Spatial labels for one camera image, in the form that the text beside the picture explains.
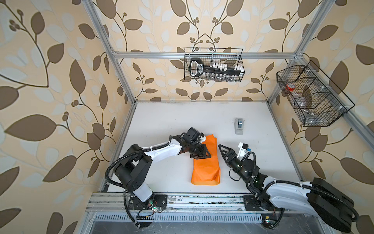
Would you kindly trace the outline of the orange wrapping paper sheet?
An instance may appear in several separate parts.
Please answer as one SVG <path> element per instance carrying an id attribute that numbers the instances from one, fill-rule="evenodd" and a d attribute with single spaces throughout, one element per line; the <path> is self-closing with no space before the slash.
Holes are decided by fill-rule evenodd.
<path id="1" fill-rule="evenodd" d="M 217 138 L 214 134 L 206 137 L 204 144 L 207 146 L 211 158 L 194 160 L 191 183 L 198 186 L 216 186 L 220 184 L 220 166 L 217 154 Z"/>

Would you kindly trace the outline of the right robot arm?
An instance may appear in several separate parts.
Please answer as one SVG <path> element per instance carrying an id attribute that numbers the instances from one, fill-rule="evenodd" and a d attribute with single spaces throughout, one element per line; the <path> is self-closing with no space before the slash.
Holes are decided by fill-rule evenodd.
<path id="1" fill-rule="evenodd" d="M 257 206 L 267 211 L 292 210 L 321 218 L 330 227 L 349 233 L 358 212 L 347 195 L 321 178 L 293 182 L 260 173 L 257 156 L 247 144 L 239 151 L 222 144 L 218 149 L 225 164 L 245 183 Z"/>

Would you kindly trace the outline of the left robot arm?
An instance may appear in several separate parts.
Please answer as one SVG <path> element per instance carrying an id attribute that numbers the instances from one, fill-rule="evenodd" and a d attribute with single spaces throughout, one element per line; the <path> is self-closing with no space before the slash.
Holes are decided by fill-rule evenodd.
<path id="1" fill-rule="evenodd" d="M 145 182 L 151 165 L 184 153 L 195 160 L 209 159 L 211 154 L 205 141 L 206 136 L 192 127 L 180 135 L 169 136 L 168 141 L 159 145 L 142 148 L 134 144 L 107 168 L 105 179 L 129 193 L 135 199 L 135 209 L 162 207 L 156 204 L 155 194 Z"/>

